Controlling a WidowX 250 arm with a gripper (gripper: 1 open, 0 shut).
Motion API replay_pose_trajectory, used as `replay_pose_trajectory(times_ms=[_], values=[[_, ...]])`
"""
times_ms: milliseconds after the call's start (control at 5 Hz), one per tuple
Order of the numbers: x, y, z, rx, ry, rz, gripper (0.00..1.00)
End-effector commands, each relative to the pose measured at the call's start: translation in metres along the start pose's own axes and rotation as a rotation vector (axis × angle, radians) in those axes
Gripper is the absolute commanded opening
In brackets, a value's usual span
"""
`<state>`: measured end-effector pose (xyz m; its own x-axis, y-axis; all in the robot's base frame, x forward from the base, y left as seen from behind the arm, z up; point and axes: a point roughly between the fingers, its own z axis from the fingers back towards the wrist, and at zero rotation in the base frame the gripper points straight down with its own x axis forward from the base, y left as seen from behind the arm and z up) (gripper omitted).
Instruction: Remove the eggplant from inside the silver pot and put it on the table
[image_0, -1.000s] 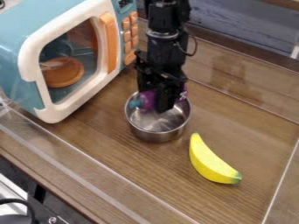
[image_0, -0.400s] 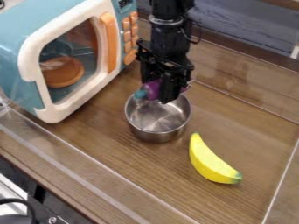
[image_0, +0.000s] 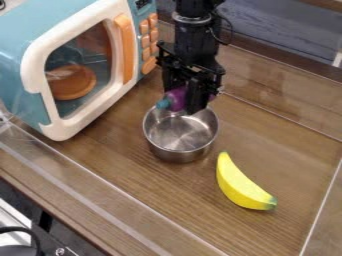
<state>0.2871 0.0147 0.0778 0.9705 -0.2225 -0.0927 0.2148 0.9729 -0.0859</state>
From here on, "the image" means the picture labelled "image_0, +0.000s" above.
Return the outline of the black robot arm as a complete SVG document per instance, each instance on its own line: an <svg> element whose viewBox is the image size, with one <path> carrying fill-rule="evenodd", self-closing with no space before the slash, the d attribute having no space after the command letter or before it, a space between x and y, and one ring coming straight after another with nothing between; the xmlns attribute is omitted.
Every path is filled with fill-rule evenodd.
<svg viewBox="0 0 342 256"><path fill-rule="evenodd" d="M226 70L217 62L222 41L215 8L225 0L175 0L174 42L158 42L164 96L159 109L194 115L207 107L222 86Z"/></svg>

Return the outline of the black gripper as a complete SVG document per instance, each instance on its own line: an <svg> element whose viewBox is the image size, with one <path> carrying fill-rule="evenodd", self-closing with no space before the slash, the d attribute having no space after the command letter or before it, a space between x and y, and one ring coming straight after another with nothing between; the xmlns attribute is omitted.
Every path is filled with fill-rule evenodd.
<svg viewBox="0 0 342 256"><path fill-rule="evenodd" d="M217 61L221 18L215 14L202 17L172 15L174 41L158 42L158 64L162 67L164 91L187 86L185 110L189 115L207 107L219 94L226 70Z"/></svg>

